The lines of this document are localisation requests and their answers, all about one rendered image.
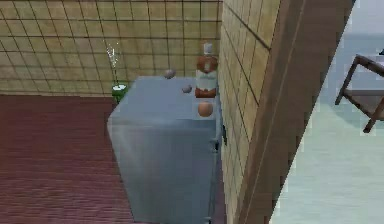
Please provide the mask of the brown wooden chair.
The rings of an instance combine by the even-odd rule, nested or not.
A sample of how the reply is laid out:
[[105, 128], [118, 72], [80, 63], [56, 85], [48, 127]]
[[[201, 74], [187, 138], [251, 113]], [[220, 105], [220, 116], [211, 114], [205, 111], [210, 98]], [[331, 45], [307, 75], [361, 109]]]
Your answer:
[[335, 104], [339, 105], [343, 98], [347, 99], [357, 109], [363, 112], [369, 121], [363, 129], [364, 133], [369, 133], [377, 121], [384, 121], [384, 90], [353, 90], [348, 85], [352, 80], [358, 66], [362, 66], [376, 75], [384, 78], [384, 54], [375, 56], [364, 56], [357, 54], [347, 72], [347, 76], [335, 99]]

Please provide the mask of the wide amber liquor bottle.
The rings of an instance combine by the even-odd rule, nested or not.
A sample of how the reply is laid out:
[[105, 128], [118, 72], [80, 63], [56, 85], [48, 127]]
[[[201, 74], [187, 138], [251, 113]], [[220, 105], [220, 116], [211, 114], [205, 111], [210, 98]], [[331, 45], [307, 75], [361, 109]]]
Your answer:
[[213, 44], [203, 44], [203, 54], [198, 57], [196, 65], [196, 87], [197, 98], [214, 98], [217, 94], [217, 70], [218, 60], [212, 55]]

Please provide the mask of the grey metal fridge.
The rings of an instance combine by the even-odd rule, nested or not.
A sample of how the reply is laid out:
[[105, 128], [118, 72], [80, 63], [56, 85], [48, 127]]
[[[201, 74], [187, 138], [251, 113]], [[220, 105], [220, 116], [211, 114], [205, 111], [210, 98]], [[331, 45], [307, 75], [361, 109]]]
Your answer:
[[221, 143], [220, 103], [208, 117], [189, 77], [141, 76], [107, 128], [136, 222], [211, 224]]

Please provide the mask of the green pot house plant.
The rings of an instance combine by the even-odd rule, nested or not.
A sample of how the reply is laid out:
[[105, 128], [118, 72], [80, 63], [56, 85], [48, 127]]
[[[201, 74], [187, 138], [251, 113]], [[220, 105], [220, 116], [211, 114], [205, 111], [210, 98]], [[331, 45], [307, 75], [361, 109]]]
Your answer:
[[108, 44], [107, 45], [107, 55], [110, 61], [110, 66], [113, 75], [113, 85], [112, 85], [112, 97], [117, 104], [124, 98], [125, 94], [128, 91], [128, 86], [124, 83], [121, 83], [118, 78], [118, 62], [120, 57], [119, 43]]

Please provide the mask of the orange round fruit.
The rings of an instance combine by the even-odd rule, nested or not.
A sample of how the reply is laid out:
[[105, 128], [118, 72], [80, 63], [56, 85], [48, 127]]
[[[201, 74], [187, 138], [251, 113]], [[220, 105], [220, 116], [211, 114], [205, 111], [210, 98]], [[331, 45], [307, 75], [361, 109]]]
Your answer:
[[200, 102], [198, 113], [201, 117], [209, 117], [213, 113], [213, 105], [209, 102]]

